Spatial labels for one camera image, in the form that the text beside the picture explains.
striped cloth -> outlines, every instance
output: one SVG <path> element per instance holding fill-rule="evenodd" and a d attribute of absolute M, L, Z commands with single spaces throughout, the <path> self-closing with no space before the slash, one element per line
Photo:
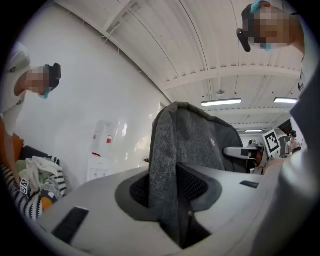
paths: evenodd
<path fill-rule="evenodd" d="M 45 159 L 54 162 L 55 164 L 57 164 L 58 166 L 60 166 L 60 160 L 56 157 L 53 156 L 48 156 Z M 11 196 L 13 197 L 13 200 L 17 206 L 17 208 L 20 210 L 20 212 L 32 219 L 32 220 L 36 220 L 37 218 L 39 218 L 42 213 L 43 213 L 43 207 L 42 207 L 42 202 L 41 202 L 41 192 L 31 192 L 30 194 L 30 200 L 28 200 L 25 197 L 25 194 L 23 194 L 22 192 L 20 192 L 19 188 L 15 185 L 15 178 L 11 172 L 11 170 L 9 168 L 7 168 L 4 164 L 0 163 L 1 166 L 1 170 L 2 170 L 2 174 L 4 176 L 4 181 L 7 185 L 7 188 L 11 194 Z M 58 184 L 58 189 L 59 189 L 59 193 L 61 195 L 61 197 L 63 197 L 65 195 L 65 192 L 67 190 L 67 185 L 66 185 L 66 181 L 64 178 L 64 175 L 62 173 L 62 171 L 58 171 L 59 176 L 56 177 L 54 174 L 50 175 L 49 178 L 51 179 L 55 179 L 55 181 Z"/>

fluorescent light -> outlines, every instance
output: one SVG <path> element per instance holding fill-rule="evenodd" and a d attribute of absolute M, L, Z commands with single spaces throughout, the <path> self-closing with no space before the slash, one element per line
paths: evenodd
<path fill-rule="evenodd" d="M 246 133 L 260 133 L 262 130 L 246 130 Z"/>
<path fill-rule="evenodd" d="M 274 103 L 290 103 L 290 104 L 295 104 L 297 103 L 298 99 L 297 98 L 279 98 L 276 97 L 274 99 Z"/>
<path fill-rule="evenodd" d="M 240 98 L 230 98 L 230 99 L 218 99 L 201 102 L 202 107 L 218 106 L 218 105 L 228 105 L 228 104 L 239 104 L 242 99 Z"/>

gray fabric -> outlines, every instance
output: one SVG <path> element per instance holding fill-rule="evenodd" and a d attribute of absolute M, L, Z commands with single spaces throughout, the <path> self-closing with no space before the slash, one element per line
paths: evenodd
<path fill-rule="evenodd" d="M 149 207 L 167 234 L 180 241 L 176 164 L 193 163 L 218 170 L 244 172 L 222 148 L 243 147 L 238 132 L 223 120 L 185 102 L 159 113 L 152 128 L 149 164 Z"/>

white ceiling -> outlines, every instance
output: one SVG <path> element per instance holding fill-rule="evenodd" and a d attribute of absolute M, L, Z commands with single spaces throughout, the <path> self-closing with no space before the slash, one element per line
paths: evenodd
<path fill-rule="evenodd" d="M 298 98 L 302 54 L 294 47 L 247 53 L 239 44 L 242 10 L 253 0 L 56 0 L 112 41 L 172 101 L 189 102 L 235 128 L 271 129 Z M 271 1 L 282 8 L 279 1 Z M 223 89 L 220 98 L 216 94 Z M 202 101 L 242 103 L 201 107 Z"/>

person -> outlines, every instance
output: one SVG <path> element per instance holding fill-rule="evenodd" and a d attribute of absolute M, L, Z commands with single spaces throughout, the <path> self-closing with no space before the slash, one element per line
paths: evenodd
<path fill-rule="evenodd" d="M 2 75 L 0 113 L 4 123 L 5 155 L 17 184 L 20 184 L 20 177 L 15 163 L 13 134 L 26 92 L 36 93 L 46 99 L 49 92 L 59 85 L 60 78 L 59 64 L 30 67 L 27 48 L 20 42 L 15 43 Z"/>
<path fill-rule="evenodd" d="M 288 14 L 272 6 L 269 0 L 256 0 L 242 11 L 241 16 L 240 31 L 247 44 L 265 51 L 294 46 L 303 54 L 301 80 L 306 87 L 317 68 L 320 48 L 305 20 L 298 13 Z"/>
<path fill-rule="evenodd" d="M 285 157 L 286 158 L 289 158 L 292 155 L 294 149 L 301 147 L 300 143 L 296 139 L 297 133 L 295 130 L 292 130 L 290 132 L 289 136 L 290 136 L 290 141 L 288 141 L 285 144 Z"/>

